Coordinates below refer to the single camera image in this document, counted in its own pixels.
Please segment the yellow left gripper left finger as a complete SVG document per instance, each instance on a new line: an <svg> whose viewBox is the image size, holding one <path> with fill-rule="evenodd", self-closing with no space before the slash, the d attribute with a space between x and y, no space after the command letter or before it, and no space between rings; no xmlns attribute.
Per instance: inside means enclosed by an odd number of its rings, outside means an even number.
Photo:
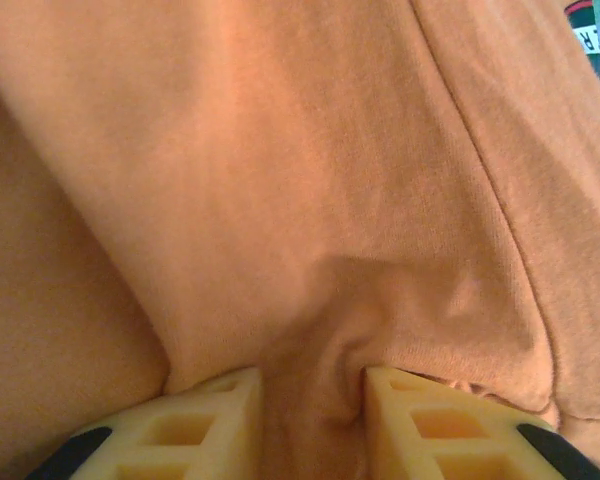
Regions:
<svg viewBox="0 0 600 480"><path fill-rule="evenodd" d="M263 389L246 368L88 425L37 469L40 479L258 479Z"/></svg>

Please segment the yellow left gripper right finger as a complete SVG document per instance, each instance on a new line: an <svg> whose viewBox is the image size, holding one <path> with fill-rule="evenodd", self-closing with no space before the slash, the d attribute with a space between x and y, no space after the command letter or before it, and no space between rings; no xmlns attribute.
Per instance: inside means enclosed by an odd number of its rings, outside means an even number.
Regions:
<svg viewBox="0 0 600 480"><path fill-rule="evenodd" d="M595 479L597 466L548 424L405 371L365 372L372 479Z"/></svg>

